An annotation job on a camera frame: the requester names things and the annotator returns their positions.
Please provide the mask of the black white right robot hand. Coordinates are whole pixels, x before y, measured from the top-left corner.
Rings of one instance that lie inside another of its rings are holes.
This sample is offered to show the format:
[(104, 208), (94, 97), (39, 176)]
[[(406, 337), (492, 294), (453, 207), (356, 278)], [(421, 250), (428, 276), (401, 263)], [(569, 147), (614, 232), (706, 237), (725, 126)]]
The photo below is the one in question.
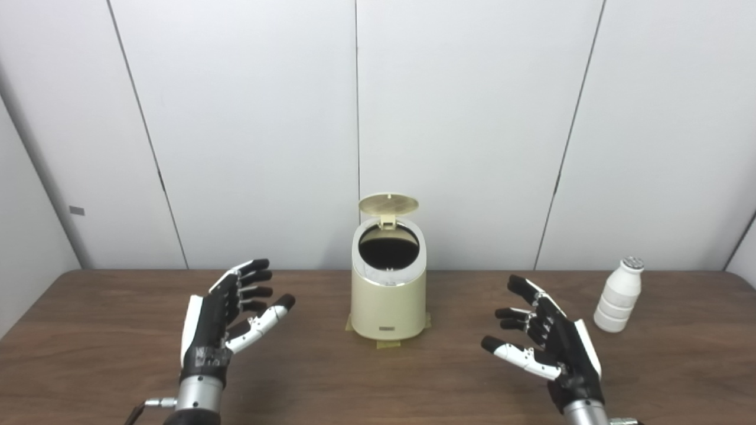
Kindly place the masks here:
[(604, 406), (601, 363), (585, 323), (572, 320), (561, 307), (531, 280), (511, 274), (510, 292), (521, 296), (532, 310), (500, 308), (494, 313), (503, 330), (526, 334), (533, 347), (484, 336), (481, 347), (527, 373), (546, 380), (546, 388), (559, 414), (570, 406)]

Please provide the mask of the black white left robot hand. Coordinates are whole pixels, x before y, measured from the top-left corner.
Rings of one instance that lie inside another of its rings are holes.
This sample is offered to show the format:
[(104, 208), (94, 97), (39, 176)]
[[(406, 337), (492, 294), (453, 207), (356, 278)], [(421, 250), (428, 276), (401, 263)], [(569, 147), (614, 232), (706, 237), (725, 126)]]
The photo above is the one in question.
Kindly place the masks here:
[(268, 259), (253, 259), (224, 272), (205, 295), (189, 300), (181, 336), (179, 381), (213, 377), (226, 383), (232, 356), (259, 341), (291, 311), (295, 297), (273, 295)]

